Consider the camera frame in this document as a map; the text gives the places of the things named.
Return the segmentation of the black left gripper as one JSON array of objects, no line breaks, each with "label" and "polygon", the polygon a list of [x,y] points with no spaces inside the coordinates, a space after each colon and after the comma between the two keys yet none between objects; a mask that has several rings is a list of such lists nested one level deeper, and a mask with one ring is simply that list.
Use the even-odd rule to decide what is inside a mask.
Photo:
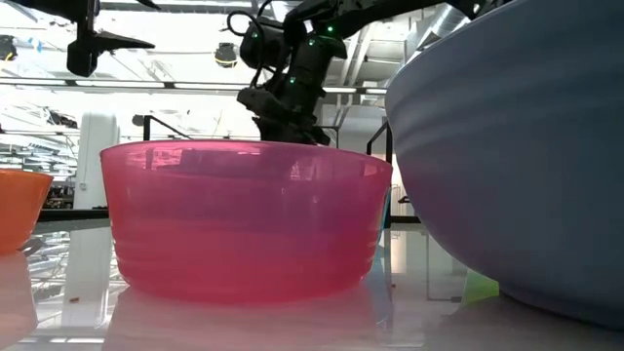
[{"label": "black left gripper", "polygon": [[154,44],[107,31],[97,34],[95,21],[99,0],[76,0],[76,4],[76,39],[67,46],[66,67],[71,73],[91,76],[98,65],[98,52],[155,48]]}]

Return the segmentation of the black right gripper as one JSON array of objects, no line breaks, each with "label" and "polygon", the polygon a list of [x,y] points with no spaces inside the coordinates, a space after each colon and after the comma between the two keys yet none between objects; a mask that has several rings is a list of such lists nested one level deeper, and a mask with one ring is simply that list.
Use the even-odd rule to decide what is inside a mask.
[{"label": "black right gripper", "polygon": [[329,145],[331,138],[315,125],[314,114],[325,96],[322,83],[280,73],[259,87],[244,88],[237,101],[254,114],[261,140],[292,142],[292,131],[285,125],[292,124],[296,143]]}]

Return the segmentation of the pink translucent plastic bowl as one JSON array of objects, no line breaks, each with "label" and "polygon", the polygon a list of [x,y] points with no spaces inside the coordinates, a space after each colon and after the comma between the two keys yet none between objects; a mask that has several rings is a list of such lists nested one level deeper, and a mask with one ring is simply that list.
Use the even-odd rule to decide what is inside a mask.
[{"label": "pink translucent plastic bowl", "polygon": [[123,279],[157,296],[258,304],[370,271],[392,166],[326,146],[150,140],[100,154]]}]

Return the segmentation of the teal plastic bowl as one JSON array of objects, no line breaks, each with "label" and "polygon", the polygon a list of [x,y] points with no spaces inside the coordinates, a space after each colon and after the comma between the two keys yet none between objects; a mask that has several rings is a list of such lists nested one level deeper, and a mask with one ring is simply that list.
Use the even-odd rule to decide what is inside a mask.
[{"label": "teal plastic bowl", "polygon": [[382,217],[381,217],[381,222],[380,222],[380,230],[385,230],[387,228],[388,221],[391,217],[391,202],[392,202],[391,198],[392,198],[392,188],[389,187],[384,197],[384,206],[383,206],[383,212],[382,212]]}]

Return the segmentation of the orange plastic bowl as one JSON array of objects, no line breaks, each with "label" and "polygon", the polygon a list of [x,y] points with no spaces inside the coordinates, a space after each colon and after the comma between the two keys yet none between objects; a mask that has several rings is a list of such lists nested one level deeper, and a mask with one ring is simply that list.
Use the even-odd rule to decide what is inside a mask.
[{"label": "orange plastic bowl", "polygon": [[52,181],[50,175],[0,169],[0,255],[28,240]]}]

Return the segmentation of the blue plastic bowl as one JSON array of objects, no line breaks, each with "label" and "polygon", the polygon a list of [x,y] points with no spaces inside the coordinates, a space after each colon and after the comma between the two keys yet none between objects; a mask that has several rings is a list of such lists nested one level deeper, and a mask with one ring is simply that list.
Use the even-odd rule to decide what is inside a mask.
[{"label": "blue plastic bowl", "polygon": [[624,331],[624,0],[511,0],[386,96],[428,232],[525,304]]}]

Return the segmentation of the green plastic bowl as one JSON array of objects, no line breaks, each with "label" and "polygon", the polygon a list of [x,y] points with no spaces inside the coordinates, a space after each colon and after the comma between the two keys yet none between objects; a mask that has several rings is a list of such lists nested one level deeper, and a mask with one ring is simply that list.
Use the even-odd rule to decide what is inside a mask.
[{"label": "green plastic bowl", "polygon": [[476,271],[467,272],[461,305],[465,306],[475,301],[499,295],[499,284],[491,278]]}]

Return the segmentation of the black ceiling-hung device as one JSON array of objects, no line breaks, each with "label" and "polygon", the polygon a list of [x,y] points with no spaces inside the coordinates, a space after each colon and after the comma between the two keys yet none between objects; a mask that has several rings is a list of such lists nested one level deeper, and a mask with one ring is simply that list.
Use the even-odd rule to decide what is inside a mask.
[{"label": "black ceiling-hung device", "polygon": [[10,61],[18,57],[15,46],[15,37],[7,34],[0,34],[0,60]]},{"label": "black ceiling-hung device", "polygon": [[214,61],[222,68],[234,68],[238,63],[235,45],[229,42],[219,43],[214,52]]}]

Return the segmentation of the white pillar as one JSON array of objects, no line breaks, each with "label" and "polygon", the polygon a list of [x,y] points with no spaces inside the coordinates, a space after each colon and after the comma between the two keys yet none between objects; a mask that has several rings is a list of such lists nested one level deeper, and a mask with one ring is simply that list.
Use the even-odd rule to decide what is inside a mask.
[{"label": "white pillar", "polygon": [[75,175],[75,210],[106,207],[100,152],[119,143],[120,127],[114,113],[88,111],[82,115]]}]

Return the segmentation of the silver ventilation duct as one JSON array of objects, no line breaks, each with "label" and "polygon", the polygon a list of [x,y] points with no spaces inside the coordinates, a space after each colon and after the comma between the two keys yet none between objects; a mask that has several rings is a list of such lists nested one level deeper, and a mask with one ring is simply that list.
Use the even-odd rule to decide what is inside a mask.
[{"label": "silver ventilation duct", "polygon": [[453,33],[470,20],[447,4],[435,7],[433,15],[415,22],[404,42],[405,63],[415,59],[426,48]]}]

